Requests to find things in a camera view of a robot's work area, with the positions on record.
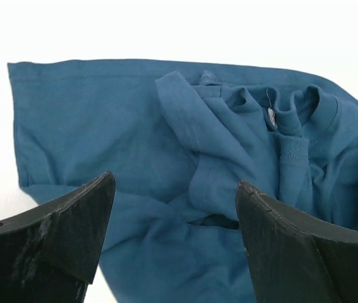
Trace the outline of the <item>teal blue t-shirt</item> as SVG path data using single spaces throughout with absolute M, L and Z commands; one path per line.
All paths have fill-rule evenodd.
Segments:
M 132 59 L 8 72 L 24 192 L 115 177 L 100 266 L 119 302 L 254 302 L 241 180 L 358 230 L 358 101 L 326 78 Z

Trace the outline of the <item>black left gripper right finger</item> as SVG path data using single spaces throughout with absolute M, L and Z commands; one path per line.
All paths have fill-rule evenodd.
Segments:
M 257 302 L 358 302 L 358 231 L 245 181 L 235 204 Z

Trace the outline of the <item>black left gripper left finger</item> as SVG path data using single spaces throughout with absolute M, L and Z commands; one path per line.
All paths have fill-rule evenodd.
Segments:
M 116 183 L 110 172 L 0 220 L 0 302 L 83 302 L 93 283 Z

